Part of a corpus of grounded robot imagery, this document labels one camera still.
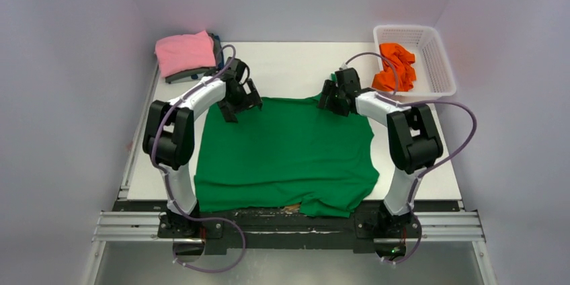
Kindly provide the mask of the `green t shirt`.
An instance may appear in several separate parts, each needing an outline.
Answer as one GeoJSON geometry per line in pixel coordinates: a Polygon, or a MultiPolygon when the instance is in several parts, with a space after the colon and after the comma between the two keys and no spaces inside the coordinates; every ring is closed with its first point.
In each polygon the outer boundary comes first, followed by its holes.
{"type": "Polygon", "coordinates": [[[374,189],[373,131],[359,115],[317,107],[317,96],[264,97],[236,123],[212,106],[194,175],[202,210],[299,205],[308,216],[349,216],[374,189]]]}

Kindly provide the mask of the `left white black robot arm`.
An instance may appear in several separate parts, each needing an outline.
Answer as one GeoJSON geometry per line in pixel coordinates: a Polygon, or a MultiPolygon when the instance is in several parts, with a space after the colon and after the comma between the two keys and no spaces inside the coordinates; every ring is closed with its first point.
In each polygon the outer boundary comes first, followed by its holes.
{"type": "Polygon", "coordinates": [[[230,123],[238,121],[237,114],[262,107],[245,62],[229,58],[222,69],[208,72],[187,92],[169,101],[155,100],[149,106],[142,149],[160,171],[167,192],[161,226],[183,237],[196,235],[203,221],[189,162],[195,149],[194,122],[213,105],[230,123]]]}

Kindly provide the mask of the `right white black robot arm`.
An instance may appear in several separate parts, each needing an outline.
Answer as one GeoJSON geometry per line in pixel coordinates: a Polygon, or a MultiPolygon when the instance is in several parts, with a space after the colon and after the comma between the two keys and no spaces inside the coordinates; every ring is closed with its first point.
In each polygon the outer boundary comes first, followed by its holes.
{"type": "Polygon", "coordinates": [[[386,127],[395,171],[379,207],[376,228],[384,235],[395,235],[412,220],[422,169],[432,168],[443,154],[431,108],[426,104],[405,106],[361,87],[353,68],[338,70],[334,79],[325,80],[317,107],[341,116],[364,116],[386,127]]]}

